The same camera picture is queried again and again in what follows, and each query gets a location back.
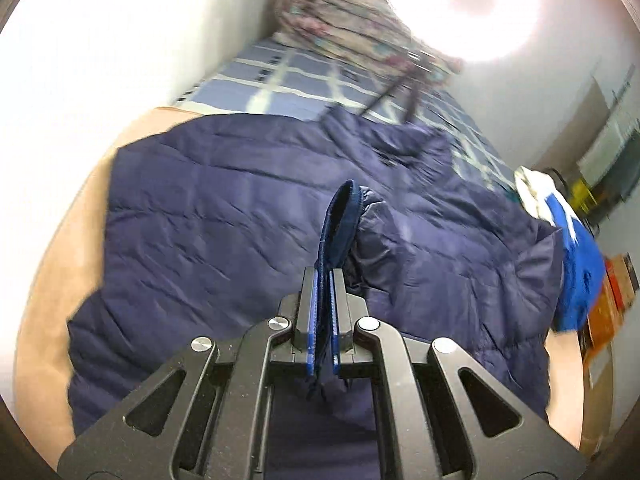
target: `navy blue jacket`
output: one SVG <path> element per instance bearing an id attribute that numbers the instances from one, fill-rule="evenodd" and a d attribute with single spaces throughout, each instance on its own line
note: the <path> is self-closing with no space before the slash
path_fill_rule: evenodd
<path id="1" fill-rule="evenodd" d="M 224 340 L 271 317 L 312 266 L 325 210 L 368 187 L 344 264 L 373 316 L 448 336 L 535 412 L 549 398 L 544 340 L 561 288 L 562 236 L 462 180 L 441 130 L 206 116 L 121 148 L 111 175 L 104 283 L 69 321 L 68 390 L 81 433 L 194 336 Z M 378 478 L 367 381 L 321 399 L 278 384 L 270 478 Z"/>

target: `mattress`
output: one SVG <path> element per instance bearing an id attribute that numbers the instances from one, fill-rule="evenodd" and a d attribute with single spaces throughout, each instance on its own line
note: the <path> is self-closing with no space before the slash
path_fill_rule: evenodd
<path id="1" fill-rule="evenodd" d="M 312 120 L 334 103 L 359 112 L 387 85 L 388 80 L 340 60 L 261 40 L 185 92 L 175 106 L 201 114 L 246 112 Z M 399 89 L 367 116 L 397 123 L 407 97 L 408 91 Z M 446 90 L 423 92 L 416 117 L 418 124 L 449 134 L 459 176 L 496 191 L 514 188 L 513 171 Z"/>

